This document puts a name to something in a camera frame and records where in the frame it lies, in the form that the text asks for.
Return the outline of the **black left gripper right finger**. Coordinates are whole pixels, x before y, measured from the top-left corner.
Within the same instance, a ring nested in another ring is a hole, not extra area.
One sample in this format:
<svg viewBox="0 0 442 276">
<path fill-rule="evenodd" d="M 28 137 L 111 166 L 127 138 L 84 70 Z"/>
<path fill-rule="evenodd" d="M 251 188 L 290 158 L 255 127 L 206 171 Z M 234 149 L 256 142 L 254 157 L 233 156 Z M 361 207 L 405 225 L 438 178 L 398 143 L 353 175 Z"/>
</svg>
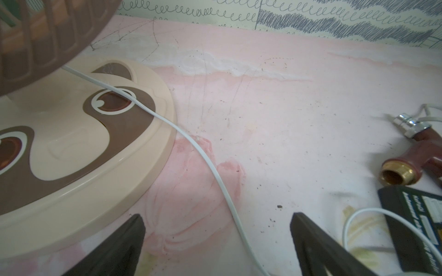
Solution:
<svg viewBox="0 0 442 276">
<path fill-rule="evenodd" d="M 304 276 L 374 275 L 304 213 L 293 214 L 290 231 Z"/>
</svg>

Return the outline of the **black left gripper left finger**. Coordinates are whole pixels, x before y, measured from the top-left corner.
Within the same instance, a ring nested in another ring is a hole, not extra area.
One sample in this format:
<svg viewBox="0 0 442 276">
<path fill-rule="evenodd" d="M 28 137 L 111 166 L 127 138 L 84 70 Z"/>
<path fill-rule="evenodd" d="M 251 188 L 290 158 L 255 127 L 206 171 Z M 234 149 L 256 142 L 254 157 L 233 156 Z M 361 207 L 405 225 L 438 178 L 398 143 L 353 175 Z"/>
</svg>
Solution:
<svg viewBox="0 0 442 276">
<path fill-rule="evenodd" d="M 141 215 L 131 216 L 65 276 L 133 276 L 146 228 Z"/>
</svg>

